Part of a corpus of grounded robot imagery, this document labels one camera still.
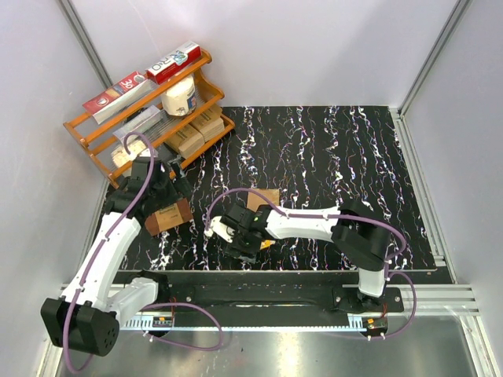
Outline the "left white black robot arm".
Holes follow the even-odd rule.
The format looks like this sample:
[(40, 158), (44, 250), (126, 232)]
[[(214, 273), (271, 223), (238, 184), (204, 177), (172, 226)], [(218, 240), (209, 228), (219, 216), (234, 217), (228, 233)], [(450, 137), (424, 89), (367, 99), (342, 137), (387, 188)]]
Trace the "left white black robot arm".
[(105, 201), (101, 227), (79, 271), (59, 298), (42, 304), (42, 321), (55, 346), (104, 357), (136, 312), (145, 306), (156, 311), (167, 307), (171, 293), (168, 279), (160, 273), (142, 270), (119, 293), (109, 291), (147, 218), (191, 194), (178, 161), (133, 161), (130, 176)]

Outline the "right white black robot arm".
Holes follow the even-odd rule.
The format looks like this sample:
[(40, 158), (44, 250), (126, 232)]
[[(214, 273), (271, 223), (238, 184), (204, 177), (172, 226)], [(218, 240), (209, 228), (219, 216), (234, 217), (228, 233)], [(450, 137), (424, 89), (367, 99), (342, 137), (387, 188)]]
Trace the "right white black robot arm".
[(262, 204), (256, 210), (234, 204), (217, 222), (228, 252), (247, 262), (256, 260), (265, 240), (309, 239), (331, 243), (357, 267), (358, 289), (341, 295), (335, 308), (350, 313), (378, 311), (386, 295), (385, 264), (392, 227), (375, 219), (363, 205), (295, 210)]

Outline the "yellow utility knife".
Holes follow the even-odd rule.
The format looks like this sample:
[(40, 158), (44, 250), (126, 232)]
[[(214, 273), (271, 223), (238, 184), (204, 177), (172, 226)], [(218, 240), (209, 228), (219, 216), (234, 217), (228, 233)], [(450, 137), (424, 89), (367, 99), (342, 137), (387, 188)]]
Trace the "yellow utility knife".
[(260, 249), (262, 250), (268, 248), (272, 243), (273, 241), (271, 240), (264, 240), (263, 242), (261, 242)]

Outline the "brown cardboard express box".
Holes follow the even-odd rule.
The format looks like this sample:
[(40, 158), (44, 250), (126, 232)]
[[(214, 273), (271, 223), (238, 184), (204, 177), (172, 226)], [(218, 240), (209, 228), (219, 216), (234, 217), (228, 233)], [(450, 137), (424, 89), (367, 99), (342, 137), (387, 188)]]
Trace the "brown cardboard express box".
[(247, 208), (256, 211), (263, 204), (272, 203), (278, 206), (280, 203), (280, 191), (276, 189), (256, 189), (248, 193)]

